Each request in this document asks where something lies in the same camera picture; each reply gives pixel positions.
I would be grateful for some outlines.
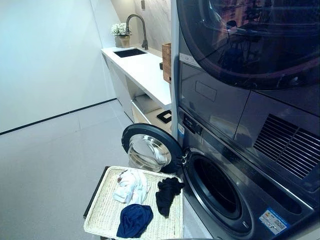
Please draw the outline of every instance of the white flowers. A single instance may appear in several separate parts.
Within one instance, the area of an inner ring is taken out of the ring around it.
[[[116,35],[126,36],[127,35],[126,27],[127,27],[127,24],[125,22],[113,24],[111,27],[111,34],[114,36]]]

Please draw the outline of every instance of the sink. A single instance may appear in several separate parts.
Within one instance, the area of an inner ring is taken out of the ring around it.
[[[120,58],[140,55],[140,54],[146,54],[146,52],[141,51],[137,48],[129,49],[129,50],[123,50],[123,51],[114,51],[115,54],[117,54]]]

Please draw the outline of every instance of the marble backsplash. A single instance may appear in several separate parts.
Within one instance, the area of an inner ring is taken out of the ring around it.
[[[171,42],[171,0],[145,0],[145,9],[141,8],[141,0],[134,0],[134,8],[145,21],[148,46],[161,51],[162,44]],[[142,43],[144,34],[140,20],[137,20],[137,32]]]

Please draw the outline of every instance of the faucet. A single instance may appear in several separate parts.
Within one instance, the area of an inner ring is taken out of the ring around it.
[[[126,29],[125,29],[125,33],[127,35],[130,34],[130,30],[129,30],[129,21],[132,17],[137,17],[139,19],[141,19],[142,21],[142,27],[143,27],[143,37],[144,37],[144,40],[143,40],[143,43],[141,45],[141,47],[143,47],[145,50],[148,50],[148,41],[147,41],[147,35],[146,35],[146,24],[145,24],[145,20],[142,18],[142,16],[138,15],[138,14],[130,14],[128,16],[128,18],[126,19]]]

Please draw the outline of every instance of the dryer door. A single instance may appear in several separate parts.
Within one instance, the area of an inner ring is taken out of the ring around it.
[[[177,0],[197,63],[235,87],[279,90],[319,82],[318,0]]]
[[[157,126],[132,124],[123,131],[121,142],[133,167],[172,174],[181,166],[179,143]]]

